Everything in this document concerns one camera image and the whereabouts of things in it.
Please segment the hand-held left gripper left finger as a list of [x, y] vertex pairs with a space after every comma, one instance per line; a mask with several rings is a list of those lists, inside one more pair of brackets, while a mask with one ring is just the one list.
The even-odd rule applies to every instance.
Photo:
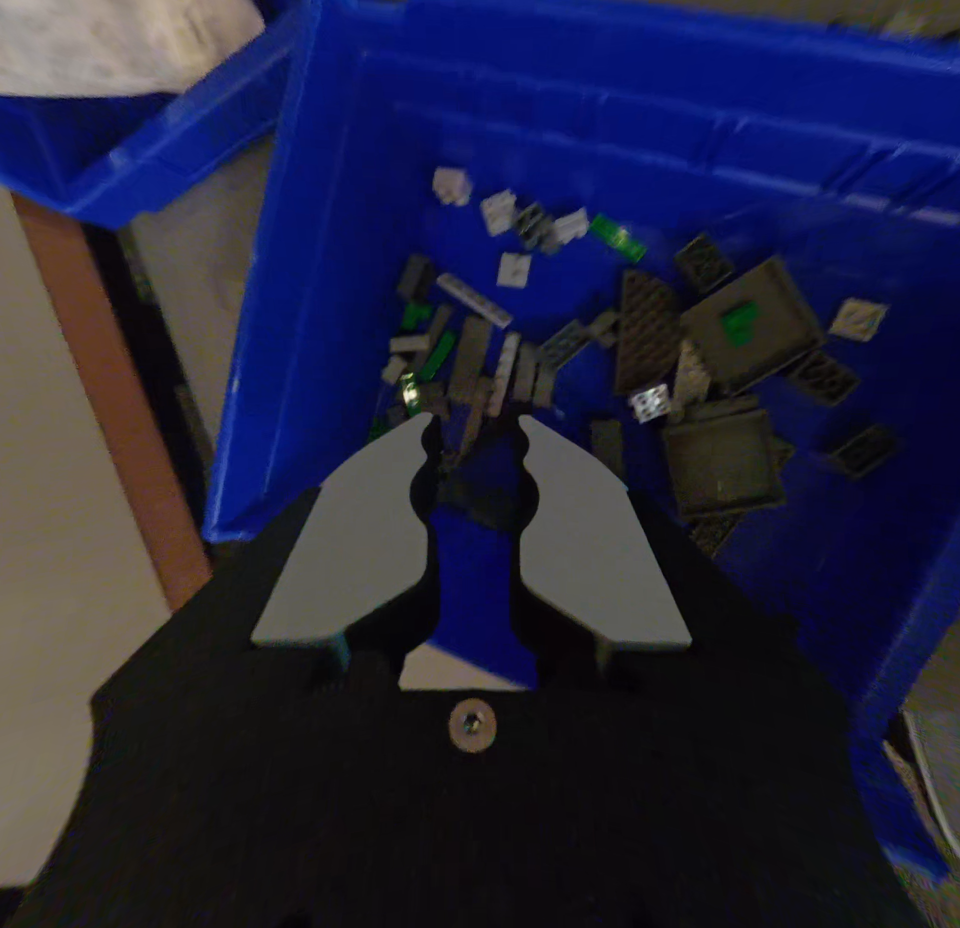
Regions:
[[435, 414], [417, 414], [368, 443], [321, 484], [250, 635], [258, 648], [332, 648], [348, 670], [379, 655], [394, 677], [432, 631], [429, 529], [414, 487], [430, 500]]

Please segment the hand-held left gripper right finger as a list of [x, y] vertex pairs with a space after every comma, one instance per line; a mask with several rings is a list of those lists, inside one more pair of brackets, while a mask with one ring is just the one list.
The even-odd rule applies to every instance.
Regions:
[[531, 415], [518, 418], [521, 485], [512, 623], [540, 677], [599, 677], [621, 653], [688, 652], [692, 635], [626, 484]]

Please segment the pile of grey building bricks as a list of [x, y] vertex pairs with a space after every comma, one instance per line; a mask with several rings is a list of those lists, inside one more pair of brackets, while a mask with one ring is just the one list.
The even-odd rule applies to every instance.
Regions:
[[625, 478], [615, 401], [638, 426], [653, 425], [677, 514], [709, 557], [745, 516], [785, 502], [783, 469], [796, 450], [776, 435], [751, 390], [781, 375], [820, 406], [842, 404], [860, 377], [825, 349], [828, 338], [868, 342], [888, 306], [848, 298], [825, 332], [782, 259], [735, 277], [703, 233], [675, 255], [678, 273], [701, 297], [682, 310], [673, 286], [639, 267], [644, 245], [604, 214], [580, 209], [556, 217], [538, 202], [518, 204], [511, 190], [491, 194], [479, 210], [490, 237], [512, 233], [520, 248], [501, 255], [498, 287], [525, 288], [537, 252], [548, 257], [592, 236], [630, 262], [619, 274], [616, 304], [589, 323], [574, 318], [536, 344], [512, 330], [512, 317], [489, 298], [437, 273], [426, 256], [410, 256], [397, 286], [405, 302], [401, 333], [390, 341], [381, 374], [395, 404], [374, 418], [370, 439], [420, 410], [434, 413], [447, 441], [438, 502], [505, 530], [519, 520], [519, 504], [506, 489], [482, 487], [467, 473], [476, 442], [505, 431], [507, 402], [512, 416], [582, 412], [584, 395], [570, 367], [588, 363], [595, 348], [612, 374], [609, 393], [594, 398], [588, 420], [593, 455]]

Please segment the white printed paper bag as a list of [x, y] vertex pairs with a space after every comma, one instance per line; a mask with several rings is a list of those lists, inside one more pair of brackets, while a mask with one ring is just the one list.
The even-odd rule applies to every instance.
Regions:
[[265, 29], [254, 0], [1, 0], [1, 94], [182, 94]]

